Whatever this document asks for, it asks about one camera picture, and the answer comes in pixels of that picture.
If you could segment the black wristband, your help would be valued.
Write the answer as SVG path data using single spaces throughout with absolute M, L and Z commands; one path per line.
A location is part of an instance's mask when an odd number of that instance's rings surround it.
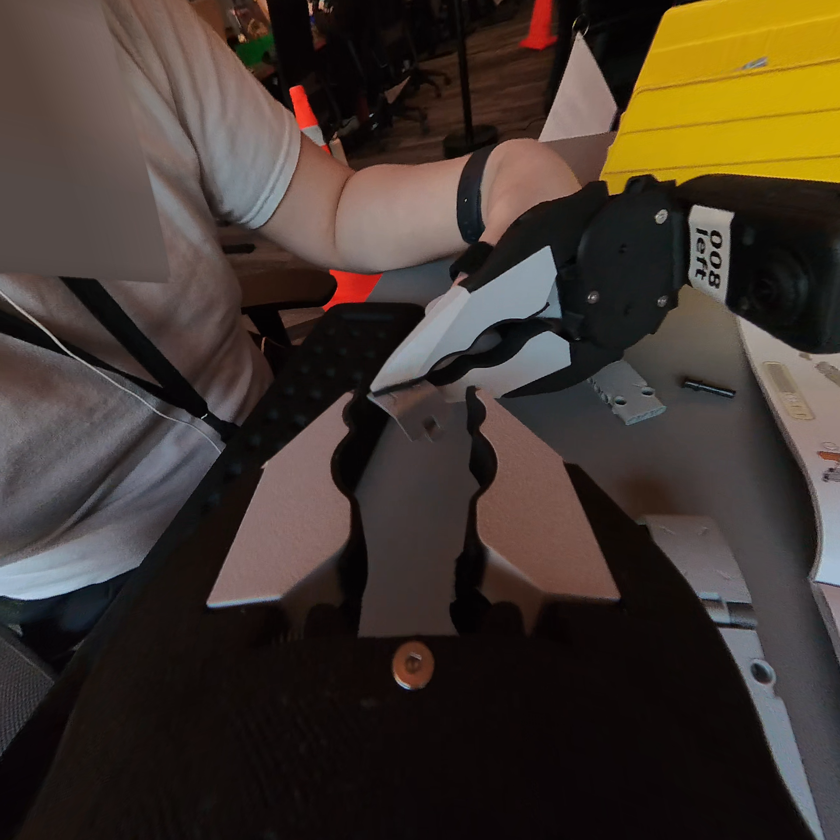
M 495 148 L 493 144 L 474 151 L 466 158 L 458 180 L 456 221 L 467 245 L 478 243 L 486 229 L 481 212 L 481 184 L 487 161 Z

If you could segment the grey toy building panel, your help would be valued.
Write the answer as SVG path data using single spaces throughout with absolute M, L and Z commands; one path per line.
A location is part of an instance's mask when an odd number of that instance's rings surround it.
M 666 410 L 655 389 L 624 360 L 608 364 L 587 382 L 626 426 L 656 417 Z
M 445 430 L 452 406 L 426 379 L 404 383 L 390 391 L 370 392 L 368 399 L 392 419 L 411 441 L 436 441 Z

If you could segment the person's left forearm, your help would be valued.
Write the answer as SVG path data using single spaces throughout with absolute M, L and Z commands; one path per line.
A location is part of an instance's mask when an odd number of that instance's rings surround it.
M 470 160 L 378 164 L 349 175 L 333 212 L 328 266 L 375 274 L 464 249 L 458 190 Z

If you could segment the grey desk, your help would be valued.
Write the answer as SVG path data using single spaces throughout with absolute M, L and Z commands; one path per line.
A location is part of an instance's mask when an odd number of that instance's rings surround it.
M 622 604 L 552 604 L 548 640 L 522 634 L 509 604 L 475 634 L 450 614 L 470 495 L 467 407 L 436 441 L 409 443 L 389 421 L 362 483 L 369 577 L 360 632 L 421 637 L 436 657 L 427 687 L 392 688 L 396 718 L 374 750 L 384 837 L 811 838 L 764 738 L 758 760 L 711 672 L 731 657 L 711 619 L 689 623 L 678 591 L 641 563 L 644 515 L 708 515 L 749 582 L 763 652 L 775 667 L 825 838 L 838 838 L 838 669 L 805 567 L 812 514 L 803 479 L 760 405 L 732 318 L 686 291 L 677 314 L 631 355 L 671 400 L 664 418 L 621 429 L 585 385 L 508 401 L 559 456 L 589 505 L 624 586 L 663 621 L 650 631 Z M 684 378 L 735 390 L 683 389 Z

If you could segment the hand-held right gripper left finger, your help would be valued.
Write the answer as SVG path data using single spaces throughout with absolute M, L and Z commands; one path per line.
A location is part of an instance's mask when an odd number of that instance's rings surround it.
M 277 602 L 292 634 L 357 634 L 368 556 L 355 491 L 386 425 L 346 393 L 264 465 L 207 598 Z

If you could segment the black office chair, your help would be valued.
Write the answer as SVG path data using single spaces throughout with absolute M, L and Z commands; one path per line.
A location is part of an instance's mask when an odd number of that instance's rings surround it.
M 373 93 L 369 103 L 368 123 L 372 131 L 382 131 L 393 126 L 394 119 L 404 119 L 418 125 L 421 135 L 429 135 L 427 110 L 410 101 L 421 86 L 434 90 L 436 98 L 442 96 L 443 86 L 450 84 L 450 76 L 442 70 L 427 70 L 419 63 L 417 50 L 410 35 L 385 42 L 376 40 L 369 49 L 370 81 Z

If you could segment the light grey plate with bolt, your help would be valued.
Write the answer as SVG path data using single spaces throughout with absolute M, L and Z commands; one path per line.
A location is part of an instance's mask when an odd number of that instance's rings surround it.
M 651 514 L 638 520 L 688 581 L 729 648 L 761 720 L 784 784 L 814 838 L 824 834 L 776 674 L 766 660 L 749 588 L 718 525 L 708 517 Z

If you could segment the black pole stand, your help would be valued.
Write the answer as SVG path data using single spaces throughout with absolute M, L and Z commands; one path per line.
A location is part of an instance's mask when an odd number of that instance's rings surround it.
M 474 124 L 469 88 L 469 63 L 463 2 L 447 1 L 446 4 L 455 33 L 463 118 L 463 128 L 460 131 L 446 134 L 443 140 L 444 157 L 446 159 L 454 159 L 497 143 L 499 141 L 499 132 L 493 125 Z

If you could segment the person's left hand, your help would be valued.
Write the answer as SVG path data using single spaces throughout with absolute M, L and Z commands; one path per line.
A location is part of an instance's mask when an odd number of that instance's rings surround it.
M 495 245 L 508 227 L 530 208 L 578 192 L 571 168 L 547 144 L 519 139 L 501 143 L 485 166 L 480 185 L 479 238 Z

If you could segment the yellow storage bin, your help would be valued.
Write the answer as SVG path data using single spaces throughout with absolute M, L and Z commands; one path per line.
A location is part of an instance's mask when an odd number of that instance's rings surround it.
M 839 181 L 839 2 L 709 1 L 662 17 L 601 178 Z

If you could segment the hanging white paper sheet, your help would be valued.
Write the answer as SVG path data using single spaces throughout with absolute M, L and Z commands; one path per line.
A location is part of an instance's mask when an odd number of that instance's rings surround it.
M 616 102 L 602 71 L 585 39 L 578 34 L 539 141 L 607 133 L 616 114 Z

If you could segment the striped orange traffic cone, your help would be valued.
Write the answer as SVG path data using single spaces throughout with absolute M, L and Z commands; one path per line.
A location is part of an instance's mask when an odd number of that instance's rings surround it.
M 323 132 L 312 109 L 305 88 L 301 85 L 290 87 L 289 95 L 300 131 L 305 134 L 319 148 L 331 155 L 329 144 L 324 139 Z

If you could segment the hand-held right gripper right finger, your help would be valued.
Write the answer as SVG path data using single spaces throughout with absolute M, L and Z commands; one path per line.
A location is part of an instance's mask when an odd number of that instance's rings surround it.
M 478 632 L 491 609 L 512 604 L 530 634 L 547 605 L 613 605 L 620 592 L 565 463 L 485 390 L 466 395 L 469 501 L 455 566 L 451 618 Z

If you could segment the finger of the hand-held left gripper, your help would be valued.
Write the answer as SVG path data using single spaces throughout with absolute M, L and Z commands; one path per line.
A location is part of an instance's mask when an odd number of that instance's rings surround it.
M 426 379 L 436 364 L 465 353 L 501 322 L 546 322 L 537 315 L 559 303 L 556 277 L 551 248 L 543 247 L 477 290 L 452 286 L 384 363 L 371 392 Z
M 550 322 L 503 323 L 476 346 L 427 373 L 444 397 L 464 397 L 469 387 L 504 396 L 571 364 L 571 344 Z

